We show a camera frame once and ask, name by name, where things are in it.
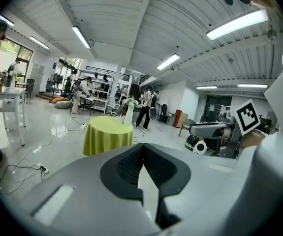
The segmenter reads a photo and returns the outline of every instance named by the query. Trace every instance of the ceiling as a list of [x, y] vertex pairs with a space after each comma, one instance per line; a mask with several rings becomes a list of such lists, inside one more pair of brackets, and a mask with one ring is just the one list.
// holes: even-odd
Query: ceiling
[[[4, 14], [16, 30], [36, 34], [53, 56], [121, 62], [161, 84], [186, 79], [197, 86], [217, 85], [219, 93], [261, 96], [263, 90], [238, 90], [237, 84], [270, 85], [281, 73], [283, 21], [277, 14], [269, 10], [270, 21], [215, 41], [206, 36], [257, 9], [238, 0], [233, 6], [224, 0], [12, 0]], [[90, 50], [72, 25], [80, 27]], [[277, 34], [272, 40], [266, 37], [269, 30]], [[181, 58], [158, 70], [173, 53]]]

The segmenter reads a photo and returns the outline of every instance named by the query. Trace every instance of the gray cushion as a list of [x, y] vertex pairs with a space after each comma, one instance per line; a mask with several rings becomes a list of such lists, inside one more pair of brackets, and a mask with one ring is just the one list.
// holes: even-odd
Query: gray cushion
[[71, 101], [59, 101], [54, 104], [54, 107], [58, 109], [72, 108], [72, 102]]

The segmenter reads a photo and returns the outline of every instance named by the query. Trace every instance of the orange cushion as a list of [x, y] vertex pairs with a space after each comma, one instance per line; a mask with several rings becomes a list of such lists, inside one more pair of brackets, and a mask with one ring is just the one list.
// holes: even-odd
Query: orange cushion
[[56, 102], [59, 102], [59, 101], [66, 101], [67, 99], [66, 98], [63, 98], [63, 97], [61, 97], [61, 98], [55, 98], [55, 99], [53, 99], [52, 101], [51, 101], [51, 103], [56, 103]]

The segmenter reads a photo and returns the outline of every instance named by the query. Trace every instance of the black chair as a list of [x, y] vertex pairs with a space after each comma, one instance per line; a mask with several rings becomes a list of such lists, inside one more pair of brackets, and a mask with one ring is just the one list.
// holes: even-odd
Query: black chair
[[24, 95], [24, 102], [25, 102], [25, 98], [27, 97], [27, 102], [28, 102], [28, 95], [30, 95], [30, 102], [31, 102], [31, 94], [33, 92], [33, 87], [34, 87], [34, 80], [33, 79], [27, 79], [27, 89], [25, 91], [25, 95]]
[[167, 111], [167, 105], [163, 104], [163, 106], [161, 107], [161, 114], [160, 114], [159, 121], [163, 121], [165, 124], [166, 124], [167, 118], [168, 118], [168, 116], [166, 115], [166, 111]]

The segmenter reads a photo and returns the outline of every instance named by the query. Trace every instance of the white vase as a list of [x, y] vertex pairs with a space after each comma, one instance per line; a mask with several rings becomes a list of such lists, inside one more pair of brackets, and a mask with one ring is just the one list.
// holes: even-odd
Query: white vase
[[11, 80], [11, 84], [10, 84], [10, 88], [13, 89], [15, 88], [15, 77], [12, 77], [12, 80]]
[[125, 120], [124, 120], [124, 125], [126, 125], [126, 126], [131, 125], [133, 109], [134, 109], [134, 107], [128, 106], [128, 110], [127, 110], [127, 113], [125, 115]]

